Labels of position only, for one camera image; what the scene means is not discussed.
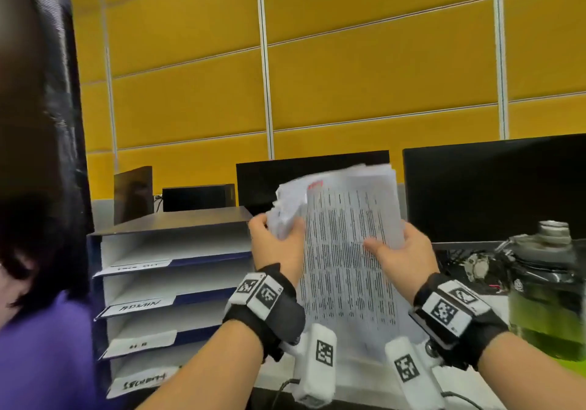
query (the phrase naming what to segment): person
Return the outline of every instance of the person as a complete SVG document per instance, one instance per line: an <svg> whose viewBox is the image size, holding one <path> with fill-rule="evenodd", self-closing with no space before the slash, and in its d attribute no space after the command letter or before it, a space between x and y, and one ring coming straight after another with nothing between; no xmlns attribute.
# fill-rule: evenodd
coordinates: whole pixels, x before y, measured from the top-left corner
<svg viewBox="0 0 586 410"><path fill-rule="evenodd" d="M266 228L265 214L249 223L257 269L281 263L281 273L297 286L302 275L304 224L297 220L283 241ZM392 250L369 238L364 247L377 258L385 275L411 304L428 278L438 273L427 236L405 223L405 245ZM225 322L175 376L139 410L241 410L262 363L263 347L252 330L236 320ZM478 371L508 410L582 410L586 380L510 332L502 332L480 356Z"/></svg>
<svg viewBox="0 0 586 410"><path fill-rule="evenodd" d="M82 260L43 195L0 202L0 408L96 410Z"/></svg>

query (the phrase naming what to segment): forearm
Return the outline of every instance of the forearm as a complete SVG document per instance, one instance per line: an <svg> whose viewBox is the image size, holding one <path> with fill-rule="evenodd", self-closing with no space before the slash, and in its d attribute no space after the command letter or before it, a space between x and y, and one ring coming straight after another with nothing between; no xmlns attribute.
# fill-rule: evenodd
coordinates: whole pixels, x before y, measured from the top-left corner
<svg viewBox="0 0 586 410"><path fill-rule="evenodd" d="M138 410L243 410L261 364L256 334L228 321Z"/></svg>
<svg viewBox="0 0 586 410"><path fill-rule="evenodd" d="M485 349L478 371L508 410L583 410L586 379L506 332Z"/></svg>

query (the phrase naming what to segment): purple shirt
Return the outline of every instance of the purple shirt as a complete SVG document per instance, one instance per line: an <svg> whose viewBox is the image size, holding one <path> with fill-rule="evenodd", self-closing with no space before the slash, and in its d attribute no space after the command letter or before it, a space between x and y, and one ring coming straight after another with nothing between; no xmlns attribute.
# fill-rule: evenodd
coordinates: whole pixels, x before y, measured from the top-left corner
<svg viewBox="0 0 586 410"><path fill-rule="evenodd" d="M0 328L0 408L104 408L87 306L61 293L50 307Z"/></svg>

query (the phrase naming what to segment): wrist strap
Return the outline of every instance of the wrist strap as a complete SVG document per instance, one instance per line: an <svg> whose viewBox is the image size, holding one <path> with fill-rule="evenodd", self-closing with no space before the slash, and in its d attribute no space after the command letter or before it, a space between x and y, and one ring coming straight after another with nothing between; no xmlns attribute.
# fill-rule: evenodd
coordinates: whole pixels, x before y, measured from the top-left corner
<svg viewBox="0 0 586 410"><path fill-rule="evenodd" d="M264 350L275 361L283 352L279 345L295 345L305 326L305 312L296 302L297 292L280 272L280 264L248 273L228 300L223 322L240 320L257 334Z"/></svg>
<svg viewBox="0 0 586 410"><path fill-rule="evenodd" d="M448 365L478 369L488 344L509 327L463 283L434 273L419 289L410 316L431 336Z"/></svg>

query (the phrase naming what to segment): document organizer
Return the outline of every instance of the document organizer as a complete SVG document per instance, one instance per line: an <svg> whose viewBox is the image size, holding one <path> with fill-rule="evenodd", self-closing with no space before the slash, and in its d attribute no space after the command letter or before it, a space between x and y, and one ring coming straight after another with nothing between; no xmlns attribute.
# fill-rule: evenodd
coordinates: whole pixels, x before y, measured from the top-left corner
<svg viewBox="0 0 586 410"><path fill-rule="evenodd" d="M87 238L92 337L108 398L155 387L222 323L253 270L243 207L150 214Z"/></svg>

